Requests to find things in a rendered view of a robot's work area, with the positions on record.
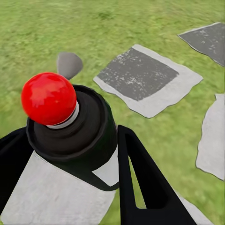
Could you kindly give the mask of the pesticide atomizer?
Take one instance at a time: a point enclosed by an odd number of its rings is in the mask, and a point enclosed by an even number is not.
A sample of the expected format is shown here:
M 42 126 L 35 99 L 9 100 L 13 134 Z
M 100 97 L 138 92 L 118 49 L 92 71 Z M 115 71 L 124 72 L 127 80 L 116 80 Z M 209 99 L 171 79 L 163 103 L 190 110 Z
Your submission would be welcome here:
M 100 190 L 117 190 L 118 129 L 111 107 L 95 90 L 70 82 L 84 67 L 81 58 L 63 51 L 57 63 L 57 73 L 39 73 L 21 91 L 29 143 L 52 165 Z

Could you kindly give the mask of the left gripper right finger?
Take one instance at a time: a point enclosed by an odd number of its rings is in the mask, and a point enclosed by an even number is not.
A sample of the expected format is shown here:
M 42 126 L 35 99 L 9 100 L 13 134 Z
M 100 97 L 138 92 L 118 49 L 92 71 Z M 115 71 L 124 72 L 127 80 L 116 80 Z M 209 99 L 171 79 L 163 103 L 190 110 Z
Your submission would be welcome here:
M 118 125 L 121 225 L 196 225 L 135 132 Z M 131 158 L 146 209 L 135 204 Z

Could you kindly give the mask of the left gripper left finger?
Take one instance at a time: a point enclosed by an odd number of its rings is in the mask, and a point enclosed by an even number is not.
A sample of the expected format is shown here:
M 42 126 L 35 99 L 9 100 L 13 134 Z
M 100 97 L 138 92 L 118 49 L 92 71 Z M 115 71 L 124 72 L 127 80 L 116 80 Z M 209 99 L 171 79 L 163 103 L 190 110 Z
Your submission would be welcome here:
M 33 153 L 26 127 L 0 139 L 0 214 Z

